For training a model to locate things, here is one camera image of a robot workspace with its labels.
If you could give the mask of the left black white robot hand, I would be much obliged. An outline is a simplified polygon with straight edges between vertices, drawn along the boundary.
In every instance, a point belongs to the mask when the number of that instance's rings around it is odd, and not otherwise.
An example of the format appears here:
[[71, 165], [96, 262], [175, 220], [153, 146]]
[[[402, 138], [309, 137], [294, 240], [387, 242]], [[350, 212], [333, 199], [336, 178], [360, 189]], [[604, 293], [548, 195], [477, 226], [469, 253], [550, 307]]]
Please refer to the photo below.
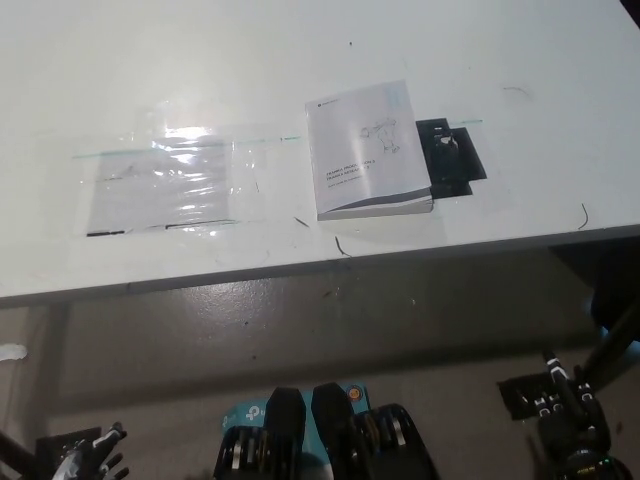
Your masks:
[[115, 422], [104, 435], [95, 440], [82, 439], [66, 454], [55, 470], [53, 480], [121, 480], [130, 470], [119, 468], [122, 453], [112, 454], [117, 444], [127, 436], [121, 422]]

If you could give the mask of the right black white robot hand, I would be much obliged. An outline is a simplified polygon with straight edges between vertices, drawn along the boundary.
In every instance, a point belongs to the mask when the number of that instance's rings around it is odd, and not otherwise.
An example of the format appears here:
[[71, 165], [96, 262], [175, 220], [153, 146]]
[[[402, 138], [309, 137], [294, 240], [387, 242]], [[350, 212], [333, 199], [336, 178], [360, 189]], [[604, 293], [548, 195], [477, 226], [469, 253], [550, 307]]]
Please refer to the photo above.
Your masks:
[[543, 359], [546, 370], [520, 377], [516, 395], [521, 405], [537, 416], [546, 453], [556, 462], [587, 452], [607, 454], [610, 429], [581, 370], [576, 368], [570, 374], [551, 351], [544, 352]]

